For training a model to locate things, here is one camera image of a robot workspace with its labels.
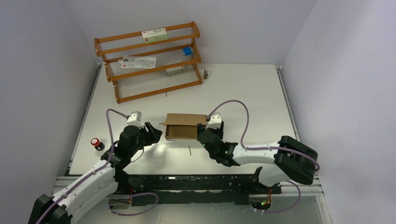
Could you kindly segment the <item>brown cardboard box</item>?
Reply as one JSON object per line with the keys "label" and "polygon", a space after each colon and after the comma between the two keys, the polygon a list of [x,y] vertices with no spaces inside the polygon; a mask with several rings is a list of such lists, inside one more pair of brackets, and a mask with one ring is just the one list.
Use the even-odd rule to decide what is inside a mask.
{"label": "brown cardboard box", "polygon": [[165,121],[160,123],[165,126],[167,140],[196,140],[198,124],[207,124],[206,115],[168,113]]}

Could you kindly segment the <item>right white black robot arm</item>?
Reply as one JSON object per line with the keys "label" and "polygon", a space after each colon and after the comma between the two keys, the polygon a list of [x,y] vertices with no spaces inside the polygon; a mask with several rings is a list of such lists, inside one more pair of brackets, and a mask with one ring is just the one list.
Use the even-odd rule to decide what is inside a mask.
{"label": "right white black robot arm", "polygon": [[295,181],[311,185],[315,172],[319,171],[318,153],[298,140],[284,135],[279,141],[261,145],[243,145],[224,142],[224,125],[211,128],[197,125],[197,140],[209,157],[226,167],[260,164],[252,180],[252,188],[264,193],[276,183]]}

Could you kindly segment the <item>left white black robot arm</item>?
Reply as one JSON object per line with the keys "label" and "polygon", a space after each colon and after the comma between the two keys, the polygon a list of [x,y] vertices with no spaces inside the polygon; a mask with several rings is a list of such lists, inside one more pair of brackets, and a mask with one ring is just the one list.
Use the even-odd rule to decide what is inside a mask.
{"label": "left white black robot arm", "polygon": [[131,193],[133,187],[124,168],[139,150],[158,143],[162,134],[149,122],[142,127],[126,126],[119,140],[111,143],[89,171],[63,190],[38,197],[28,223],[74,224],[108,195]]}

